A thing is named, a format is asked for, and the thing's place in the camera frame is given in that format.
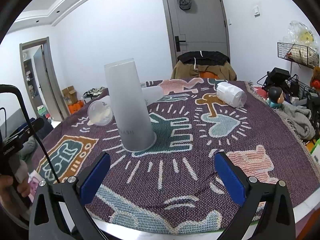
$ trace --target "door frame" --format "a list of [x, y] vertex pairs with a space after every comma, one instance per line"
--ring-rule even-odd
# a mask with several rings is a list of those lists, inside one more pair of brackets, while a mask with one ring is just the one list
[[[49, 37], [38, 39], [38, 40], [34, 40], [34, 41], [29, 41], [29, 42], [26, 42], [26, 43], [20, 43], [19, 47], [20, 47], [20, 61], [21, 61], [22, 74], [23, 74], [23, 77], [26, 76], [26, 72], [25, 72], [25, 69], [24, 69], [24, 63], [23, 63], [22, 51], [25, 50], [25, 49], [30, 49], [32, 47], [39, 46], [39, 45], [43, 46], [44, 63], [45, 63], [45, 66], [47, 68], [47, 73], [48, 73], [47, 77], [48, 77], [48, 81], [49, 81], [49, 86], [51, 87], [51, 92], [53, 94], [55, 105], [56, 105], [57, 109], [60, 112], [62, 120], [64, 120], [70, 114], [69, 114], [69, 111], [68, 111], [68, 109], [66, 107], [64, 99], [62, 97], [62, 94], [61, 94], [61, 91], [60, 91], [60, 87], [58, 85], [57, 77], [56, 77], [56, 74], [55, 74], [55, 71], [54, 71], [53, 61], [52, 61], [52, 56], [51, 56], [51, 50], [50, 50]], [[25, 86], [26, 86], [26, 89], [27, 89], [27, 93], [28, 93], [31, 105], [33, 107], [33, 110], [35, 111], [36, 116], [39, 117], [37, 107], [33, 103], [32, 96], [29, 93], [28, 82], [27, 82], [27, 80], [25, 78], [23, 78], [23, 80], [24, 80], [24, 83], [25, 83]]]
[[[163, 6], [164, 6], [164, 15], [165, 15], [165, 21], [167, 23], [167, 30], [168, 30], [168, 36], [169, 36], [169, 46], [170, 46], [170, 53], [171, 53], [171, 60], [172, 60], [172, 68], [175, 67], [177, 64], [177, 54], [176, 54], [176, 46], [174, 42], [174, 35], [173, 35], [173, 29], [172, 29], [172, 23], [171, 23], [171, 17], [170, 17], [170, 9], [169, 9], [169, 3], [168, 0], [162, 0]], [[226, 38], [227, 38], [227, 52], [228, 57], [230, 58], [230, 44], [229, 44], [229, 31], [228, 31], [228, 22], [226, 17], [226, 12], [223, 5], [223, 0], [221, 0], [221, 8], [222, 8], [222, 14], [223, 19], [226, 24]]]

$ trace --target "ceiling molding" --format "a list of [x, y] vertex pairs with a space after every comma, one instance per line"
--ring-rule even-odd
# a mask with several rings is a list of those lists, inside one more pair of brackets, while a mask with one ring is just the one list
[[22, 12], [9, 32], [40, 25], [57, 25], [64, 17], [88, 0], [56, 0], [49, 9]]

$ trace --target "black door handle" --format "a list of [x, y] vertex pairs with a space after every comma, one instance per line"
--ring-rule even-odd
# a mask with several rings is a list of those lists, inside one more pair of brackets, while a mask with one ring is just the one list
[[177, 52], [180, 52], [180, 42], [187, 42], [187, 41], [179, 41], [179, 36], [175, 36], [174, 37], [174, 40], [176, 42], [176, 49], [177, 49]]

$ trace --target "white plastic cup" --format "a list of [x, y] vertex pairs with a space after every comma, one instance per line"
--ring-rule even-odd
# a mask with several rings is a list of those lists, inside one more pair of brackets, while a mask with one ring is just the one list
[[123, 148], [129, 152], [149, 149], [156, 142], [156, 134], [133, 58], [107, 64], [105, 72]]
[[[163, 88], [160, 86], [142, 88], [146, 106], [163, 98]], [[89, 120], [98, 126], [109, 124], [113, 118], [110, 96], [105, 96], [91, 103], [88, 108]]]
[[247, 95], [241, 88], [227, 82], [218, 84], [217, 97], [234, 108], [243, 107], [247, 101]]

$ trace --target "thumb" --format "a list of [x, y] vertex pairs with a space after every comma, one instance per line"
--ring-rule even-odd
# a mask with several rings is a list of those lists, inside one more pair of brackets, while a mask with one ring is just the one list
[[13, 183], [13, 178], [7, 175], [0, 175], [0, 191], [11, 186]]

